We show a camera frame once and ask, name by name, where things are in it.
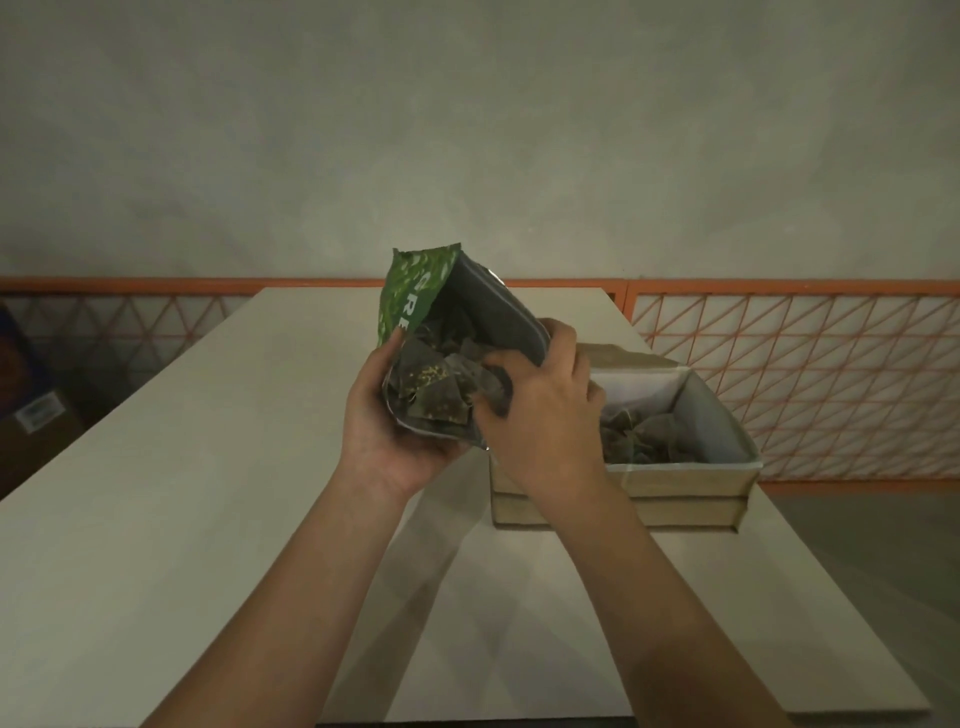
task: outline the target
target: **gray wall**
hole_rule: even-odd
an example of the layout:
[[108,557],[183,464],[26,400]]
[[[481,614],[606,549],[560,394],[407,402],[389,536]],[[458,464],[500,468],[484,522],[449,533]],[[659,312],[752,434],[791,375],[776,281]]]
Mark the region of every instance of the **gray wall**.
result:
[[0,275],[960,276],[953,0],[0,0]]

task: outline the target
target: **brown box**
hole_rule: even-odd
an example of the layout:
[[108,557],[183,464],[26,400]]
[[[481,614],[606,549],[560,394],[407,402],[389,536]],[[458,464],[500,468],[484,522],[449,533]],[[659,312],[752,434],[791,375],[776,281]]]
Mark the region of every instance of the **brown box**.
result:
[[83,432],[76,413],[0,306],[0,499]]
[[[656,528],[736,529],[763,464],[742,425],[686,366],[607,344],[582,344],[607,407],[631,405],[647,415],[673,412],[705,462],[608,465],[640,518]],[[491,460],[491,509],[497,526],[546,525],[536,507]]]

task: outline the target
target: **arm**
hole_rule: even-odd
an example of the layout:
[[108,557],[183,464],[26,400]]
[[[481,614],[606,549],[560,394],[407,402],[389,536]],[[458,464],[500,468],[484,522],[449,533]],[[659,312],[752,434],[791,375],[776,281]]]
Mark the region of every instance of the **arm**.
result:
[[462,448],[398,433],[379,398],[400,345],[373,352],[347,400],[340,463],[263,580],[145,728],[312,726],[409,498]]
[[606,477],[602,389],[576,352],[576,332],[553,339],[538,368],[517,352],[487,363],[514,384],[510,413],[474,404],[506,473],[556,530],[584,581],[637,720],[651,726],[789,726],[777,701]]

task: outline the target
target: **white table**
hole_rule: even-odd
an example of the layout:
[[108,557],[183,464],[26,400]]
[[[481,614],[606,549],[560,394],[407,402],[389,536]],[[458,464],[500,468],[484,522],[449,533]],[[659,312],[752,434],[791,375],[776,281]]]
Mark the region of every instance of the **white table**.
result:
[[[598,290],[521,289],[644,351]],[[336,462],[378,291],[267,290],[0,503],[0,725],[137,724],[270,566]],[[623,716],[556,537],[491,526],[486,455],[411,503],[326,719]],[[658,536],[788,711],[926,701],[770,500]]]

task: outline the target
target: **label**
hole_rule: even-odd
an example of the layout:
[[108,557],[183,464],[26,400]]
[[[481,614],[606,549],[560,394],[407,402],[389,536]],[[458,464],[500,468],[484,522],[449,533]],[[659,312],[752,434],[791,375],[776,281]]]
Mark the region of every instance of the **label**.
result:
[[27,434],[32,435],[53,422],[64,412],[66,412],[66,407],[63,406],[63,402],[60,401],[57,393],[48,392],[30,402],[23,409],[18,410],[14,416],[27,431]]

